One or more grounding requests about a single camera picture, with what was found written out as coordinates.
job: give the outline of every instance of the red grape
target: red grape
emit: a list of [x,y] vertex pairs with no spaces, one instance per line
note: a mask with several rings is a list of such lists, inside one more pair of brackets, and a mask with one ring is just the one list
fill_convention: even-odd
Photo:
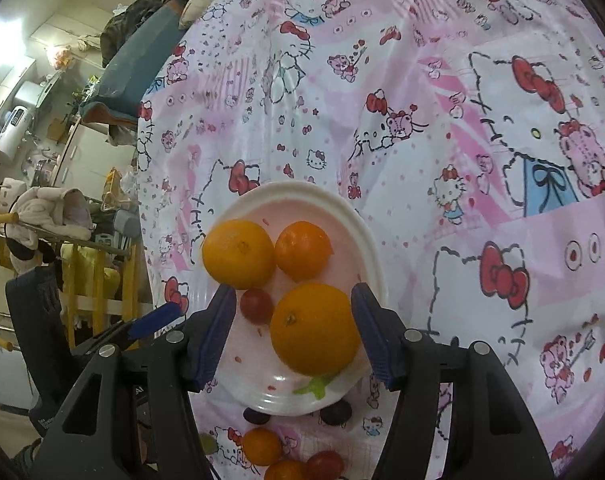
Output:
[[310,480],[336,480],[345,470],[345,463],[335,451],[316,453],[307,461]]
[[267,325],[274,313],[274,302],[268,292],[250,288],[240,297],[240,311],[254,325]]

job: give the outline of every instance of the hello kitty print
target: hello kitty print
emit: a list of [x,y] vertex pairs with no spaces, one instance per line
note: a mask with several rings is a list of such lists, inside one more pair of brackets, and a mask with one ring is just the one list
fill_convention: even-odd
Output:
[[[204,308],[201,244],[235,200],[322,186],[372,231],[388,306],[491,345],[553,468],[571,466],[605,409],[605,38],[580,0],[214,0],[138,115],[156,304]],[[396,397],[375,377],[347,397],[343,426],[270,424],[292,456],[340,443],[344,478],[371,478]],[[454,397],[441,385],[430,480]],[[217,380],[192,403],[222,478],[264,473]]]

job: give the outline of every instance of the plate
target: plate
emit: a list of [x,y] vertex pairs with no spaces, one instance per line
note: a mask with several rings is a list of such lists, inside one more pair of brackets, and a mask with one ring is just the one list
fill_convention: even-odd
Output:
[[[262,225],[272,241],[289,224],[306,220],[329,236],[334,254],[326,269],[310,282],[335,286],[349,297],[358,282],[367,282],[381,304],[387,304],[374,238],[349,203],[338,195],[307,182],[264,184],[236,200],[220,222],[244,218]],[[299,285],[276,268],[265,286],[274,304]],[[209,278],[208,290],[218,283]],[[238,291],[238,300],[242,291]],[[236,311],[216,372],[217,381],[243,406],[270,415],[304,415],[320,410],[343,396],[371,367],[361,346],[354,360],[333,378],[311,378],[290,370],[276,355],[268,326],[257,327]]]

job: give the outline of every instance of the orange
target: orange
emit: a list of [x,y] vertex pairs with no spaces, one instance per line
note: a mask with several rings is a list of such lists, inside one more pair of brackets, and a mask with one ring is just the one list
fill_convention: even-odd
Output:
[[294,282],[311,280],[333,254],[326,232],[311,222],[294,222],[276,240],[276,264]]
[[307,480],[305,464],[297,460],[281,460],[265,471],[265,480]]
[[214,227],[202,244],[202,263],[214,280],[239,290],[265,285],[276,270],[271,238],[249,220]]
[[322,283],[305,283],[284,295],[276,305],[269,332],[280,360],[311,377],[337,374],[360,346],[349,298]]
[[273,431],[254,428],[243,436],[242,452],[252,464],[272,465],[281,457],[282,445]]

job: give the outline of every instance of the silver bolt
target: silver bolt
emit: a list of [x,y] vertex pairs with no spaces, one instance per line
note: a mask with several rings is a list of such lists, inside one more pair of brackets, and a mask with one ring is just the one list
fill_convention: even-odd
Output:
[[489,348],[489,345],[487,343],[484,343],[483,341],[476,341],[476,343],[473,344],[473,349],[476,353],[480,355],[487,355],[489,353],[489,350],[491,350],[491,348]]
[[185,338],[185,334],[180,332],[180,330],[172,330],[166,335],[168,342],[170,343],[180,343]]
[[405,331],[405,339],[410,343],[417,343],[422,339],[422,334],[415,328],[410,328]]
[[100,354],[101,357],[109,357],[114,355],[114,352],[116,351],[116,347],[114,345],[105,345],[100,347],[100,350],[98,350],[98,353]]

